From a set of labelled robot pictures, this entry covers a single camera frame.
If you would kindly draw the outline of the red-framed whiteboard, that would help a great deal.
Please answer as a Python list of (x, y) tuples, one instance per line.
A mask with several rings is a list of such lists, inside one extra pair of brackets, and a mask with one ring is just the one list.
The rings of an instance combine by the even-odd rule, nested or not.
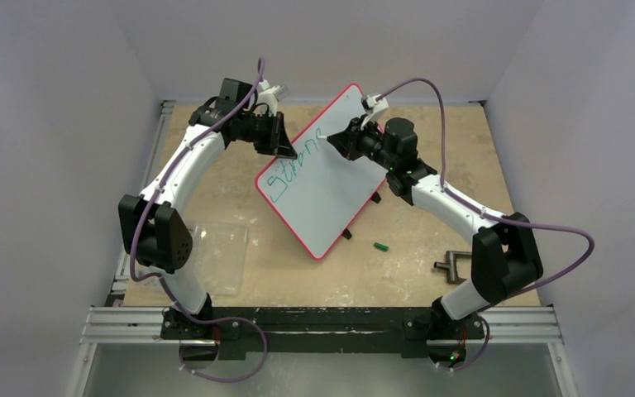
[(384, 183), (371, 160), (343, 158), (316, 131), (330, 136), (363, 114), (363, 92), (347, 85), (292, 141), (296, 160), (275, 159), (255, 177), (255, 187), (309, 255), (322, 259)]

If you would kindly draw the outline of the green marker cap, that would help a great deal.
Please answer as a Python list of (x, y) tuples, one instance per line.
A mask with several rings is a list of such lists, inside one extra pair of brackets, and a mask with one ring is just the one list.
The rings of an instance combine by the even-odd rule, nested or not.
[(384, 245), (384, 244), (381, 244), (381, 243), (378, 243), (378, 242), (375, 242), (375, 243), (373, 244), (373, 247), (374, 247), (375, 249), (377, 249), (377, 250), (379, 250), (379, 251), (383, 251), (383, 252), (387, 252), (387, 251), (389, 250), (389, 247), (388, 247), (388, 246), (386, 246), (386, 245)]

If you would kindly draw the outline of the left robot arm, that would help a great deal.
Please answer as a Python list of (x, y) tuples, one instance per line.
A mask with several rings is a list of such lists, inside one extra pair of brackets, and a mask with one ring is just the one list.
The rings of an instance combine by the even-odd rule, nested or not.
[(220, 93), (191, 113), (183, 139), (159, 174), (138, 194), (124, 195), (117, 211), (135, 282), (157, 279), (191, 337), (206, 337), (214, 323), (209, 293), (189, 259), (193, 237), (182, 212), (200, 179), (234, 141), (260, 155), (294, 160), (298, 153), (278, 105), (288, 90), (261, 79), (255, 84), (225, 78)]

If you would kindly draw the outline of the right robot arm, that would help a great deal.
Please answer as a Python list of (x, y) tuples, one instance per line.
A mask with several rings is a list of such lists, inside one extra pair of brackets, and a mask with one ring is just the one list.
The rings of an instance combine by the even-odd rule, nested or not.
[(432, 303), (431, 329), (443, 337), (460, 330), (464, 318), (520, 292), (543, 274), (536, 239), (521, 213), (506, 216), (466, 201), (418, 155), (411, 121), (389, 119), (384, 129), (352, 119), (325, 142), (350, 161), (361, 157), (381, 166), (393, 194), (442, 220), (470, 244), (470, 278)]

